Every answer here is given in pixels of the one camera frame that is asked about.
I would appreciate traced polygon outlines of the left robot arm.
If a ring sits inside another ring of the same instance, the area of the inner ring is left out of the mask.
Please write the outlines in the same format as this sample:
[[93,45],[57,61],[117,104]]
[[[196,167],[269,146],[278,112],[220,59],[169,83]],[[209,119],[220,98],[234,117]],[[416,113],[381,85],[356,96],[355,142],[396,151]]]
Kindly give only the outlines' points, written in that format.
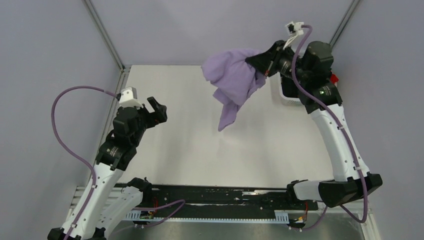
[[151,184],[135,177],[124,188],[123,197],[105,206],[115,184],[135,157],[145,131],[168,120],[165,105],[153,96],[147,101],[152,112],[136,98],[121,96],[112,130],[91,165],[91,180],[73,214],[61,227],[50,230],[49,240],[106,240],[132,208],[152,203],[153,193],[148,189]]

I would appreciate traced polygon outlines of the purple t shirt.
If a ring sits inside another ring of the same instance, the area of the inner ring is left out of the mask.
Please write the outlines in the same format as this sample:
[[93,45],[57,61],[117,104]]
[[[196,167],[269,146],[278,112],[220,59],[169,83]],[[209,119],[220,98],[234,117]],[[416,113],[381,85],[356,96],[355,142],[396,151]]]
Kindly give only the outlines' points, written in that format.
[[203,77],[216,87],[213,97],[222,104],[217,130],[232,125],[246,101],[266,84],[266,77],[246,58],[260,54],[252,48],[226,50],[208,57],[201,65]]

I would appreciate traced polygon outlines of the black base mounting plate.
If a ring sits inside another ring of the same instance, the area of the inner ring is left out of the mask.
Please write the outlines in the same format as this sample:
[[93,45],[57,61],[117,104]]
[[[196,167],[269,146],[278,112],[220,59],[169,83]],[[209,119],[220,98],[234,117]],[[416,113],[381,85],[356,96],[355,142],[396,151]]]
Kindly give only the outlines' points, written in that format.
[[318,210],[311,200],[294,201],[285,188],[224,187],[154,184],[147,190],[140,208],[161,207],[155,216],[167,217],[179,207],[177,218],[270,219],[275,211],[304,214]]

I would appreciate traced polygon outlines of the red t shirt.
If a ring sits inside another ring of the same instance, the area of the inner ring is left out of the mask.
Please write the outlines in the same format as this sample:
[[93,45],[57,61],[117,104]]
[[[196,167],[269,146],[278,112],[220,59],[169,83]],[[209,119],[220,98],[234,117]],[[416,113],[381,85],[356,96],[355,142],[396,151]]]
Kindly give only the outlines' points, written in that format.
[[330,81],[335,85],[339,82],[339,78],[335,74],[332,74],[330,77]]

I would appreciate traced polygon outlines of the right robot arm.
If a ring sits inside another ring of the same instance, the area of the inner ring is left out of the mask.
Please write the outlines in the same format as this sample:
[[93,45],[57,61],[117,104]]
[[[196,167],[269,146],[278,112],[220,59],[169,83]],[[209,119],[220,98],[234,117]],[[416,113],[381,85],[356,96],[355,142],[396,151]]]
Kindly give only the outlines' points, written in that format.
[[310,42],[302,57],[276,41],[266,52],[247,57],[246,63],[271,77],[279,74],[297,87],[297,95],[316,124],[330,157],[333,178],[296,180],[287,186],[286,204],[298,209],[305,201],[334,208],[363,200],[382,186],[379,174],[371,173],[355,146],[344,114],[338,88],[331,82],[334,57],[328,43]]

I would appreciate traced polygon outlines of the white plastic laundry basket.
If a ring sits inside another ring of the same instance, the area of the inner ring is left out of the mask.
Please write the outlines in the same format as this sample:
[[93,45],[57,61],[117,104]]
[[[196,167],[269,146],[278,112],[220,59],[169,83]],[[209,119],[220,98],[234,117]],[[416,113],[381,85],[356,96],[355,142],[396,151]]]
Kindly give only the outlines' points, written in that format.
[[277,80],[278,95],[281,103],[285,106],[303,107],[304,105],[299,99],[298,88],[294,81],[281,73],[277,73],[275,78]]

